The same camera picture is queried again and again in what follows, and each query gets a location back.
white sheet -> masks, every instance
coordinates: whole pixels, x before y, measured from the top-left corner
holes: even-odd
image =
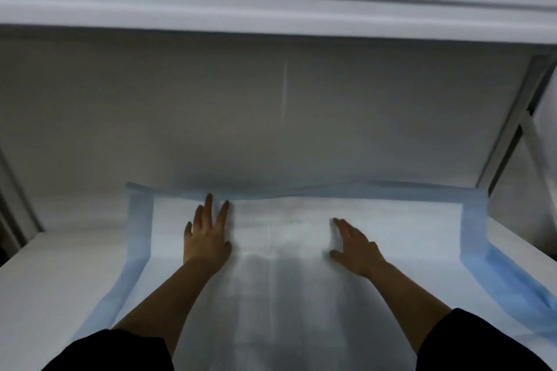
[[[118,319],[179,266],[197,201],[155,198],[151,258]],[[550,365],[555,348],[510,318],[459,261],[462,206],[373,199],[236,201],[233,257],[202,292],[176,369],[411,370],[415,355],[373,286],[326,258],[343,217],[385,257],[451,307],[485,319]]]

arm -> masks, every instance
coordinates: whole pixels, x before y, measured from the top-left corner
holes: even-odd
[[[392,264],[385,261],[375,242],[350,225],[334,219],[343,240],[344,252],[332,250],[331,258],[353,273],[365,277],[377,288],[418,353],[433,327],[451,308],[418,286]]]
[[[184,259],[167,281],[114,326],[144,337],[161,337],[174,354],[185,319],[201,290],[230,257],[232,245],[225,242],[224,227],[229,203],[224,203],[213,226],[213,199],[197,207],[184,231]]]

